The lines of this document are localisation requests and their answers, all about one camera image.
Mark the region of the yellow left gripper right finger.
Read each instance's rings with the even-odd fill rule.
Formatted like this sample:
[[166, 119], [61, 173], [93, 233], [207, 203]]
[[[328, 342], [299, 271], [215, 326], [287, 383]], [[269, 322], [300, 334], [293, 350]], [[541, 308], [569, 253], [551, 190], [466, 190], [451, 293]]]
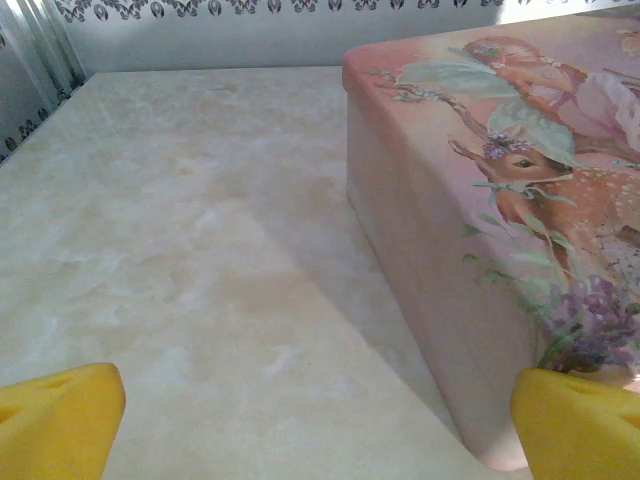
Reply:
[[638, 393], [526, 369], [516, 379], [510, 411], [533, 478], [639, 478]]

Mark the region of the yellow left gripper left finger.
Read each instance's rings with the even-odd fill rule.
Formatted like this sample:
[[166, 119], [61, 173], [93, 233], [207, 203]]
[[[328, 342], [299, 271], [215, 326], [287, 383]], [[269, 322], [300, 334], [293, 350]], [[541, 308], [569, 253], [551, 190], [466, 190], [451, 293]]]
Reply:
[[125, 411], [117, 367], [93, 363], [1, 389], [3, 479], [100, 479]]

